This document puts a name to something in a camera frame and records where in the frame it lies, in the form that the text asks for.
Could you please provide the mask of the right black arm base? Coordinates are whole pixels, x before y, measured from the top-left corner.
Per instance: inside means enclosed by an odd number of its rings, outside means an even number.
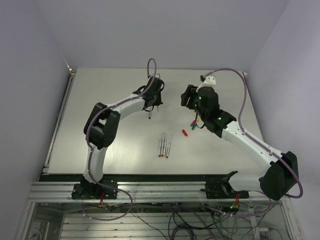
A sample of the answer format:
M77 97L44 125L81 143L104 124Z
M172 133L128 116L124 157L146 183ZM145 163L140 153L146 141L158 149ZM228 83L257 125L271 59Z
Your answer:
M204 188L201 188L200 191L206 194L207 199L235 199L236 197L248 199L248 191L236 191L229 183L230 178L237 173L238 171L232 171L221 176L214 175L211 180L205 182Z

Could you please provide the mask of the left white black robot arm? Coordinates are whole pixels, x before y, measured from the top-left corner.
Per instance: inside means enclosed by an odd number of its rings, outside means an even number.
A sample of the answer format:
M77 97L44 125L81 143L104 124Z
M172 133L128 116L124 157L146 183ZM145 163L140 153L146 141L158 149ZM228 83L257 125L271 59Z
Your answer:
M94 106L83 130L88 154L81 182L86 184L84 192L89 198L96 199L102 193L99 182L104 176L105 156L116 138L120 121L131 114L152 111L161 105L164 87L163 80L151 75L147 85L138 88L129 97L111 105L99 102Z

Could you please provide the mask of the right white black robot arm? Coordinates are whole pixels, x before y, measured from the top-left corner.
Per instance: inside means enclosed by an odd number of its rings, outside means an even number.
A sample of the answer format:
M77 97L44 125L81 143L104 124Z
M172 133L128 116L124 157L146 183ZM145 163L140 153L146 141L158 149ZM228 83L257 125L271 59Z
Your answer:
M233 144L249 156L261 169L260 173L227 174L221 181L220 192L226 198L237 192L261 192L278 201L298 183L298 159L288 151L277 150L240 126L230 113L222 110L218 94L211 86L198 88L189 84L181 94L181 105L194 110L203 126L211 133Z

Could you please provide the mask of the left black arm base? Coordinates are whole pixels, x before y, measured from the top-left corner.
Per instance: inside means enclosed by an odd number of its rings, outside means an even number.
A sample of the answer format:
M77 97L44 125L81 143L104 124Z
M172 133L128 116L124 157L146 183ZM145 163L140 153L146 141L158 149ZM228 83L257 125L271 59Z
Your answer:
M112 179L104 177L99 183L107 187L89 182L82 176L80 183L73 186L71 198L73 200L115 200L118 194L118 184Z

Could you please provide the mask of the yellow end white pen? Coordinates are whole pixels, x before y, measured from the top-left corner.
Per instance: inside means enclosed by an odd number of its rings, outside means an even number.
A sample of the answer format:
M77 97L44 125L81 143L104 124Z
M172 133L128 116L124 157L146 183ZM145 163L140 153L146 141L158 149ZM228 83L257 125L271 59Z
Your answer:
M167 143L168 143L168 135L167 133L164 133L163 134L163 157L166 157Z

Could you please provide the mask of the purple end white pen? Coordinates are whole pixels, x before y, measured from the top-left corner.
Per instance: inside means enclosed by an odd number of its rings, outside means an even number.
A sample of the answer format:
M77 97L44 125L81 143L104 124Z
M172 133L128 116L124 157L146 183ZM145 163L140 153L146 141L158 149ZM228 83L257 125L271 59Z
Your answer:
M170 154L170 150L171 150L171 145L172 145L172 139L173 139L173 135L170 136L168 144L167 144L167 148L166 148L166 154L165 154L165 158L168 159L169 158L169 154Z

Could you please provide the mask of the aluminium rail frame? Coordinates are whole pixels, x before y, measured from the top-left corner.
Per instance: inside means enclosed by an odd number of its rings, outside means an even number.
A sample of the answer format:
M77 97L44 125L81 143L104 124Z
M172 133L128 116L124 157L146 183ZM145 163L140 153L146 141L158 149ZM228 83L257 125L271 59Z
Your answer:
M72 199L75 182L34 182L27 201L35 203L99 203L100 199ZM115 199L105 197L105 203L173 203L218 201L203 191L204 182L119 182L125 191L116 194Z

